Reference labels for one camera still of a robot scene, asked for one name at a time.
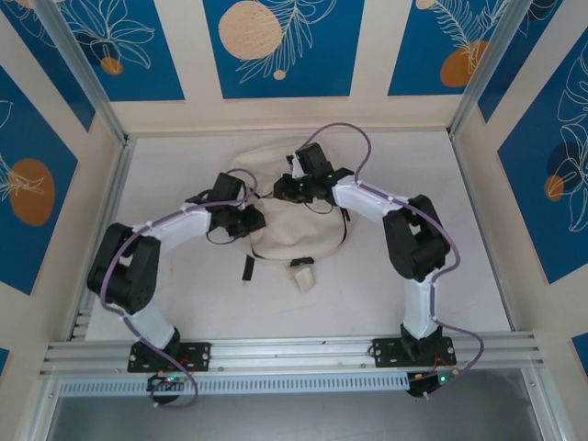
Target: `white line drawing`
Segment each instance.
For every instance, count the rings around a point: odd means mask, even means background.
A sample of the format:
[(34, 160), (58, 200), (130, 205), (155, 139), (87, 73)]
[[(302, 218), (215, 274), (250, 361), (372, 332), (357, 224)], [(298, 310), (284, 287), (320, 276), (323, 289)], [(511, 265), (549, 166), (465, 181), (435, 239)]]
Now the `white line drawing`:
[[(54, 47), (34, 11), (27, 8), (27, 0), (3, 1), (7, 5), (17, 3), (18, 8), (10, 10), (23, 27)], [(151, 67), (151, 58), (141, 45), (153, 39), (155, 29), (127, 19), (127, 0), (60, 0), (56, 5), (91, 64), (113, 75), (122, 73), (122, 61)]]
[[(0, 101), (0, 129), (2, 129), (8, 119), (14, 103), (10, 101)], [(5, 200), (11, 192), (18, 195), (18, 191), (30, 191), (38, 195), (44, 194), (43, 189), (39, 188), (43, 178), (37, 180), (26, 179), (24, 176), (15, 173), (5, 162), (0, 154), (0, 200)]]
[(551, 200), (570, 198), (570, 232), (580, 232), (588, 226), (588, 131), (581, 124), (587, 115), (588, 43), (570, 68), (561, 93), (557, 118), (562, 123), (560, 135), (565, 153), (545, 187)]
[(228, 53), (241, 60), (239, 84), (258, 74), (276, 80), (312, 49), (311, 25), (327, 17), (337, 0), (261, 0), (235, 3), (219, 22), (220, 40)]
[(534, 0), (526, 11), (525, 18), (518, 27), (518, 30), (526, 37), (531, 21), (547, 20), (553, 14), (558, 0)]
[(481, 57), (481, 43), (493, 30), (511, 0), (496, 0), (490, 6), (486, 0), (484, 8), (474, 15), (466, 0), (415, 0), (419, 9), (428, 9), (437, 14), (441, 31), (453, 40), (453, 46), (468, 55), (468, 71), (471, 74)]
[(35, 14), (28, 0), (2, 0), (6, 8), (20, 21), (22, 27), (33, 37), (43, 41), (47, 46), (55, 47), (53, 40), (47, 35), (47, 31), (41, 25), (39, 17)]

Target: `black mounting bracket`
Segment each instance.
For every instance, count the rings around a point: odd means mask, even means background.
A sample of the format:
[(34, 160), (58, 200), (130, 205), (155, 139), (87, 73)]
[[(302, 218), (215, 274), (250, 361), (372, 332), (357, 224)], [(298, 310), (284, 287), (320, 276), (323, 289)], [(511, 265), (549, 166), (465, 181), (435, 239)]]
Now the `black mounting bracket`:
[[(164, 352), (179, 362), (188, 372), (208, 372), (210, 362), (210, 343), (182, 343), (180, 334), (175, 330), (174, 337), (165, 347)], [(177, 372), (177, 367), (168, 360), (153, 352), (153, 350), (141, 342), (135, 343), (130, 348), (129, 373), (157, 373)]]
[(442, 332), (439, 326), (431, 335), (417, 340), (401, 326), (399, 338), (374, 339), (370, 354), (376, 360), (376, 368), (432, 367), (438, 358), (455, 366), (458, 359), (453, 342)]

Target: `wire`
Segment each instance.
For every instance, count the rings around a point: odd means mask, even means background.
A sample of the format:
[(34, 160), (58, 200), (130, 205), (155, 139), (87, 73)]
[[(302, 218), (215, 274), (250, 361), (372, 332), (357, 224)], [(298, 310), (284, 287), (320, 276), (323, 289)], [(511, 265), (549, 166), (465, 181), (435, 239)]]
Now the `wire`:
[[(176, 360), (174, 360), (172, 357), (170, 357), (169, 355), (167, 355), (162, 349), (152, 345), (147, 339), (145, 339), (144, 337), (141, 336), (141, 333), (137, 330), (137, 328), (135, 328), (133, 326), (133, 324), (130, 322), (129, 317), (125, 314), (125, 312), (113, 308), (111, 306), (108, 306), (107, 304), (107, 289), (108, 289), (108, 282), (110, 281), (110, 278), (112, 277), (112, 273), (114, 272), (117, 264), (119, 263), (120, 258), (122, 257), (122, 255), (125, 253), (125, 251), (130, 247), (130, 245), (135, 242), (139, 237), (141, 237), (145, 232), (149, 231), (151, 228), (154, 227), (158, 227), (160, 225), (166, 224), (169, 221), (172, 221), (173, 219), (177, 218), (178, 216), (183, 216), (187, 213), (191, 213), (193, 211), (197, 211), (200, 209), (205, 209), (208, 207), (220, 207), (220, 206), (225, 206), (225, 205), (241, 205), (244, 202), (247, 202), (251, 196), (257, 191), (257, 178), (255, 177), (255, 175), (251, 172), (249, 172), (248, 170), (245, 170), (244, 168), (234, 168), (232, 170), (230, 170), (227, 173), (232, 173), (232, 172), (243, 172), (248, 174), (254, 181), (254, 188), (253, 191), (245, 193), (245, 195), (241, 198), (241, 199), (236, 199), (236, 200), (224, 200), (224, 201), (218, 201), (218, 202), (206, 202), (204, 204), (201, 205), (196, 205), (194, 207), (190, 207), (186, 210), (183, 209), (179, 209), (178, 211), (174, 211), (173, 213), (170, 213), (166, 216), (163, 216), (161, 219), (158, 220), (154, 220), (153, 222), (151, 222), (149, 225), (141, 228), (140, 230), (136, 231), (134, 234), (132, 234), (132, 236), (127, 239), (121, 246), (120, 248), (117, 250), (117, 252), (114, 254), (114, 257), (112, 257), (112, 260), (110, 261), (110, 265), (107, 268), (107, 272), (104, 275), (104, 280), (102, 281), (102, 286), (100, 287), (100, 304), (102, 305), (102, 308), (104, 308), (107, 311), (113, 312), (115, 314), (117, 314), (119, 317), (122, 317), (122, 321), (127, 325), (127, 327), (129, 328), (129, 330), (137, 337), (139, 338), (139, 341), (141, 343), (143, 343), (144, 345), (146, 345), (147, 347), (149, 347), (155, 354), (162, 356), (163, 358), (165, 358), (168, 362), (170, 362), (174, 367), (176, 367), (180, 372), (182, 372), (184, 375), (186, 375), (186, 377), (188, 378), (188, 380), (192, 383), (192, 385), (194, 386), (194, 395), (192, 396), (192, 398), (190, 399), (189, 402), (183, 403), (183, 404), (176, 404), (176, 405), (160, 405), (160, 407), (164, 408), (164, 409), (185, 409), (186, 407), (191, 406), (192, 404), (194, 404), (198, 398), (198, 384), (196, 383), (196, 380), (194, 379), (194, 377), (192, 377), (192, 374), (190, 374), (190, 372), (184, 367), (182, 366), (181, 363), (178, 363)], [(154, 398), (154, 393), (155, 393), (155, 389), (153, 389), (149, 395), (150, 400), (153, 402), (153, 404), (157, 404)]]
[(334, 205), (331, 205), (331, 209), (329, 211), (317, 211), (316, 209), (312, 209), (308, 202), (304, 202), (304, 207), (316, 214), (331, 214), (334, 209)]
[(206, 240), (209, 241), (210, 243), (212, 243), (213, 245), (230, 245), (231, 243), (235, 243), (237, 238), (235, 237), (227, 242), (214, 242), (210, 239), (210, 232), (207, 232), (206, 233)]
[(356, 182), (358, 182), (359, 180), (359, 173), (363, 170), (364, 166), (368, 163), (368, 159), (371, 156), (371, 139), (368, 137), (368, 134), (361, 128), (359, 128), (358, 126), (356, 126), (355, 124), (351, 124), (350, 122), (332, 122), (330, 124), (326, 124), (324, 126), (322, 126), (321, 128), (319, 128), (318, 130), (316, 130), (310, 137), (308, 140), (306, 140), (300, 147), (304, 147), (308, 144), (311, 143), (311, 141), (316, 138), (316, 136), (321, 133), (323, 130), (327, 130), (331, 127), (336, 127), (336, 126), (344, 126), (344, 127), (349, 127), (353, 130), (356, 130), (357, 132), (359, 132), (359, 134), (361, 136), (364, 137), (364, 140), (366, 140), (366, 144), (367, 144), (367, 153), (366, 153), (366, 157), (364, 158), (364, 160), (361, 162), (361, 164), (359, 164), (359, 167), (356, 169)]

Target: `aluminum rail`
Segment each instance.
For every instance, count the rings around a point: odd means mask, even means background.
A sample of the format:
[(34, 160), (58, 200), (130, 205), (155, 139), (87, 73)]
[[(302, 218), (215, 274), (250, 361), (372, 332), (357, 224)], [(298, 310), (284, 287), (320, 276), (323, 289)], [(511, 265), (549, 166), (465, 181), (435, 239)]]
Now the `aluminum rail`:
[[(457, 367), (463, 368), (477, 354), (478, 342), (463, 334), (449, 335), (458, 357)], [(486, 349), (475, 368), (539, 368), (543, 365), (531, 332), (481, 333), (481, 337)], [(368, 355), (373, 338), (376, 337), (207, 340), (212, 343), (209, 372), (196, 376), (426, 370), (426, 367), (376, 368), (374, 359)], [(126, 370), (131, 345), (132, 342), (51, 343), (40, 377), (145, 376), (129, 374)]]

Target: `cream wall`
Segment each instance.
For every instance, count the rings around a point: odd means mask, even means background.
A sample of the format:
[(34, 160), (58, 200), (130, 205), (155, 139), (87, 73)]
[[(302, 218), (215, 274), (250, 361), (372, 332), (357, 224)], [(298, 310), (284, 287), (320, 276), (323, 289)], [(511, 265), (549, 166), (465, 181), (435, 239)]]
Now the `cream wall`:
[(2, 13), (0, 65), (78, 159), (33, 295), (0, 282), (0, 347), (11, 354), (0, 388), (0, 439), (7, 441), (30, 406), (30, 388), (47, 343), (61, 340), (70, 325), (67, 318), (75, 307), (119, 147), (98, 119), (89, 133), (84, 130)]
[(548, 284), (497, 150), (582, 35), (586, 17), (585, 0), (565, 0), (488, 124), (476, 109), (457, 137), (458, 154), (515, 323), (536, 333), (577, 439), (588, 434), (588, 379), (571, 338), (588, 332), (588, 266)]
[(289, 129), (334, 120), (363, 127), (445, 127), (461, 95), (388, 97), (412, 1), (366, 0), (350, 97), (227, 101), (222, 99), (202, 2), (155, 0), (186, 101), (113, 107), (131, 133)]

